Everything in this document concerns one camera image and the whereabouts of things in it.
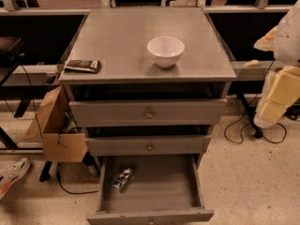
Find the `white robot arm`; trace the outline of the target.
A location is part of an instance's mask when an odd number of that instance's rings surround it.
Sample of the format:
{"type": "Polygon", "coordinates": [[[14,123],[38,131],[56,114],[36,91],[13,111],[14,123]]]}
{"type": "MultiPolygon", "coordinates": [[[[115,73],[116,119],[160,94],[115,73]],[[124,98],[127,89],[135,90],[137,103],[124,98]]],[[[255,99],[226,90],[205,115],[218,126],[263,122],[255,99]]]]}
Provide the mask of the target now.
{"type": "Polygon", "coordinates": [[[266,75],[254,116],[256,126],[270,128],[300,98],[300,0],[254,48],[271,51],[284,65],[279,72],[266,75]]]}

